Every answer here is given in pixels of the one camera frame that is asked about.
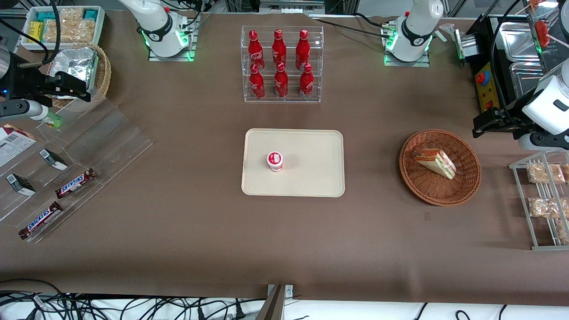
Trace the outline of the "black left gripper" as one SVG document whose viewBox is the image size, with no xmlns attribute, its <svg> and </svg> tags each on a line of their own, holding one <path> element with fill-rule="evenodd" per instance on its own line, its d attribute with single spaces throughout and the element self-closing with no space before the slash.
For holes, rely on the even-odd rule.
<svg viewBox="0 0 569 320">
<path fill-rule="evenodd" d="M 509 101 L 502 97 L 501 111 L 500 109 L 486 109 L 473 119 L 473 138 L 479 138 L 486 133 L 513 133 L 515 131 L 521 134 L 532 133 L 533 121 L 522 111 L 531 98 L 532 96 L 522 96 Z"/>
</svg>

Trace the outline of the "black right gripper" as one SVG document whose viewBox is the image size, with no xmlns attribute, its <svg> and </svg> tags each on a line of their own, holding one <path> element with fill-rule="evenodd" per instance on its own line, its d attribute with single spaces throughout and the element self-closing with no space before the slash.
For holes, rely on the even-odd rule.
<svg viewBox="0 0 569 320">
<path fill-rule="evenodd" d="M 56 100 L 80 99 L 87 102 L 91 93 L 87 90 L 85 81 L 63 71 L 58 71 L 53 77 L 41 73 L 37 68 L 20 68 L 13 71 L 14 99 L 46 100 L 52 97 Z"/>
</svg>

